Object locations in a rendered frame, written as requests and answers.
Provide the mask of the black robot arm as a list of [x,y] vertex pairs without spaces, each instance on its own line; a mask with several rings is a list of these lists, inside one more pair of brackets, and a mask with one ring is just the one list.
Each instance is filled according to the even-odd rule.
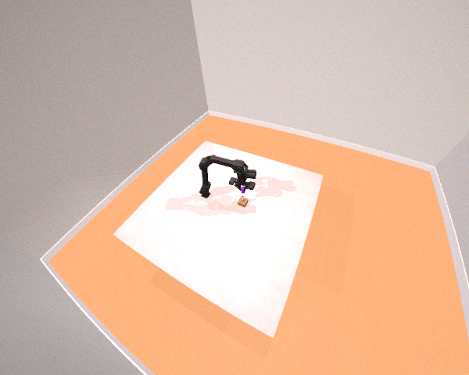
[[200,196],[203,198],[208,198],[210,196],[210,186],[211,182],[208,181],[208,166],[216,163],[222,166],[228,166],[234,170],[234,173],[237,173],[238,179],[256,179],[256,170],[249,170],[247,164],[240,159],[225,159],[216,155],[208,155],[202,157],[199,162],[199,169],[202,171],[202,186],[199,190]]

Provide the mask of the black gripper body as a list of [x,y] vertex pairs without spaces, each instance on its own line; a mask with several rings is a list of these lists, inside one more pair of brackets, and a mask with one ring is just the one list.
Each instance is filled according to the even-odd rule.
[[238,185],[245,186],[245,188],[248,188],[249,190],[253,190],[255,185],[256,185],[255,182],[252,182],[252,181],[248,182],[248,181],[246,181],[245,178],[240,180],[240,179],[235,178],[235,177],[232,177],[229,180],[229,184],[230,185],[236,185],[236,186],[238,186]]

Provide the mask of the brown rectangular block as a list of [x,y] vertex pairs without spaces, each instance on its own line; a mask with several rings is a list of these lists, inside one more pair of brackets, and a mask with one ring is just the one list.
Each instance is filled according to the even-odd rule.
[[244,198],[244,201],[242,201],[242,197],[240,197],[240,199],[238,200],[238,205],[240,205],[242,207],[246,207],[248,202],[249,202],[249,200],[247,198]]

